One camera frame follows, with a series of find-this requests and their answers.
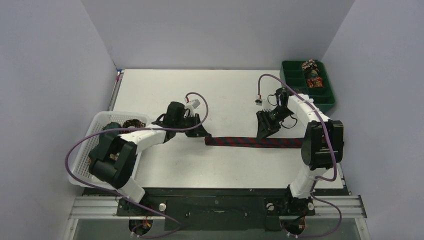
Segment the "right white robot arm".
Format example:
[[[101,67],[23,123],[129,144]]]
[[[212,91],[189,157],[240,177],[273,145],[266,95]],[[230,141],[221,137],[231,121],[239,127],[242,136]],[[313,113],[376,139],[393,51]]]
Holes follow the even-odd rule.
[[[292,115],[305,127],[301,143],[303,167],[289,185],[291,194],[282,199],[283,209],[294,214],[302,207],[301,199],[311,196],[316,182],[325,180],[324,173],[333,169],[333,177],[337,177],[337,163],[343,158],[344,125],[326,116],[307,94],[281,87],[275,95],[276,105],[261,95],[255,99],[255,103],[262,107],[256,113],[256,137],[267,139],[277,133],[283,120]]]

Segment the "red navy striped tie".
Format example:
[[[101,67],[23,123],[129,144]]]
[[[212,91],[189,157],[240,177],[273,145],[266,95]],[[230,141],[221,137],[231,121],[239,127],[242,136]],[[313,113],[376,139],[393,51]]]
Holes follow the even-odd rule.
[[[204,138],[206,146],[219,147],[243,147],[243,148],[272,148],[272,149],[300,149],[303,144],[302,138],[256,138],[223,136]]]

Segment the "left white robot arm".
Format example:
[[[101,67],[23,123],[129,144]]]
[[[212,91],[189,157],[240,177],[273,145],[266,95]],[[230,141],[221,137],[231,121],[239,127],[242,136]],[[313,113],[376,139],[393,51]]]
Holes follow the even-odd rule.
[[[144,197],[146,191],[132,177],[137,155],[168,142],[177,133],[184,133],[188,138],[209,136],[199,114],[195,113],[199,105],[197,99],[185,104],[172,101],[166,113],[147,128],[128,133],[118,130],[100,134],[98,144],[88,154],[89,173],[130,199],[129,208],[136,215],[145,214],[149,210],[149,201]]]

